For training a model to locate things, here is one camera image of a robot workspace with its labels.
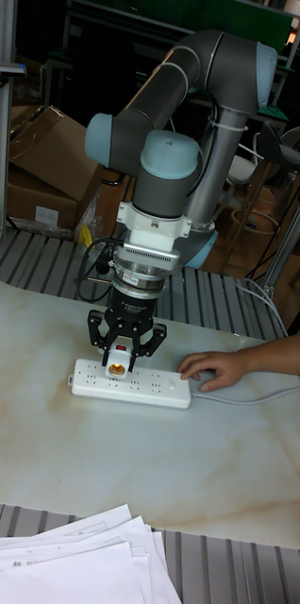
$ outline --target stack of paper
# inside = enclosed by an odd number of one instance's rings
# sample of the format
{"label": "stack of paper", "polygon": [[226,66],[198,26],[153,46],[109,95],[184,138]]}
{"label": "stack of paper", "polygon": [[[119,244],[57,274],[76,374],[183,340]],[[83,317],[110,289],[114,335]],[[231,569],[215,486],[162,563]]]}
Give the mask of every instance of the stack of paper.
{"label": "stack of paper", "polygon": [[0,538],[0,604],[179,604],[160,532],[127,505],[33,537]]}

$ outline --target hand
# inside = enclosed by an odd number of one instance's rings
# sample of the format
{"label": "hand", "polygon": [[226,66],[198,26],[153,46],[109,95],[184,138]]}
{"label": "hand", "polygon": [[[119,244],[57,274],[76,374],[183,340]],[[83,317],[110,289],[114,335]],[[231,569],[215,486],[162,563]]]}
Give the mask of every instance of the hand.
{"label": "hand", "polygon": [[181,379],[194,378],[199,380],[200,371],[212,369],[216,377],[202,384],[202,392],[211,392],[218,388],[233,386],[246,373],[245,356],[240,352],[199,352],[188,355],[178,365],[177,372]]}

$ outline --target white marble surface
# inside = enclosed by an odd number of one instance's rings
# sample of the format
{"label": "white marble surface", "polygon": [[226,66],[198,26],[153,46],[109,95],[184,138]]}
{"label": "white marble surface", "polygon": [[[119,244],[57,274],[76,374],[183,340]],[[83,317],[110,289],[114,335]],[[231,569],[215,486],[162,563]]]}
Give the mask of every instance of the white marble surface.
{"label": "white marble surface", "polygon": [[[155,527],[300,547],[300,394],[187,411],[75,398],[67,377],[95,354],[88,310],[0,282],[0,502],[77,515],[128,503]],[[166,323],[154,367],[255,342]],[[297,383],[251,374],[222,394]]]}

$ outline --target power strip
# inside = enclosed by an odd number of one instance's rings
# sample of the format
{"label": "power strip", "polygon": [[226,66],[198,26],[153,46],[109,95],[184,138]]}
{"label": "power strip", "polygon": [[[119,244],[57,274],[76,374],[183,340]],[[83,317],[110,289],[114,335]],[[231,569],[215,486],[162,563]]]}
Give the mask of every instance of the power strip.
{"label": "power strip", "polygon": [[173,371],[140,367],[121,380],[106,376],[105,367],[98,361],[84,359],[75,362],[75,372],[69,376],[68,384],[78,396],[127,403],[187,409],[192,400],[189,381],[182,381]]}

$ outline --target light blue joint cap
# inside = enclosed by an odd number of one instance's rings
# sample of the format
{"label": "light blue joint cap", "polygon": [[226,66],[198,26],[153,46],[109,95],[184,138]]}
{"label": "light blue joint cap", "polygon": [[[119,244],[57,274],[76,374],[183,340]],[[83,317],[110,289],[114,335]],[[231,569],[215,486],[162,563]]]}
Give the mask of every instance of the light blue joint cap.
{"label": "light blue joint cap", "polygon": [[141,164],[152,176],[179,180],[196,170],[198,152],[197,142],[184,134],[153,130],[146,137]]}
{"label": "light blue joint cap", "polygon": [[258,108],[267,107],[269,93],[272,88],[276,64],[277,52],[270,46],[257,44],[257,87]]}
{"label": "light blue joint cap", "polygon": [[85,153],[90,159],[109,167],[112,134],[112,115],[96,113],[85,136]]}
{"label": "light blue joint cap", "polygon": [[214,245],[216,239],[218,237],[218,232],[217,230],[215,230],[210,239],[208,239],[207,243],[205,243],[205,245],[200,249],[199,252],[197,252],[197,254],[191,259],[189,260],[189,262],[186,264],[186,266],[189,266],[190,268],[200,268],[202,266],[202,264],[204,263],[204,261],[206,260],[206,257],[211,249],[211,247]]}

